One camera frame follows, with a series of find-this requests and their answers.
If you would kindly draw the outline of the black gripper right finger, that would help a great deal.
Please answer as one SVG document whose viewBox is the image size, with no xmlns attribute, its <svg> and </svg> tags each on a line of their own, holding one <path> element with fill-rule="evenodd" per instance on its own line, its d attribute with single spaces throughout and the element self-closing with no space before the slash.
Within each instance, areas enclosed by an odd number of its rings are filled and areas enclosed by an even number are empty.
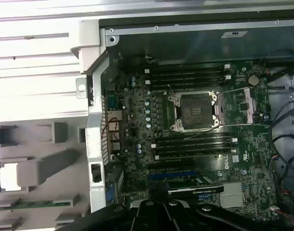
<svg viewBox="0 0 294 231">
<path fill-rule="evenodd" d="M 186 202 L 172 200 L 165 204 L 165 210 L 176 231 L 294 231 L 294 226 L 256 222 L 212 204 L 192 208 Z"/>
</svg>

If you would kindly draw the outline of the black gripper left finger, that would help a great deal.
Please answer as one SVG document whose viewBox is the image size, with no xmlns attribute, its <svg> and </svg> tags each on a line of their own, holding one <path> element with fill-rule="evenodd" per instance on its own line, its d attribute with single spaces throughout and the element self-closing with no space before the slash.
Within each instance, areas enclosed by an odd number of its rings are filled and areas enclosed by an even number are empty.
<svg viewBox="0 0 294 231">
<path fill-rule="evenodd" d="M 171 221 L 163 205 L 141 201 L 130 209 L 110 205 L 82 219 L 82 231 L 171 231 Z"/>
</svg>

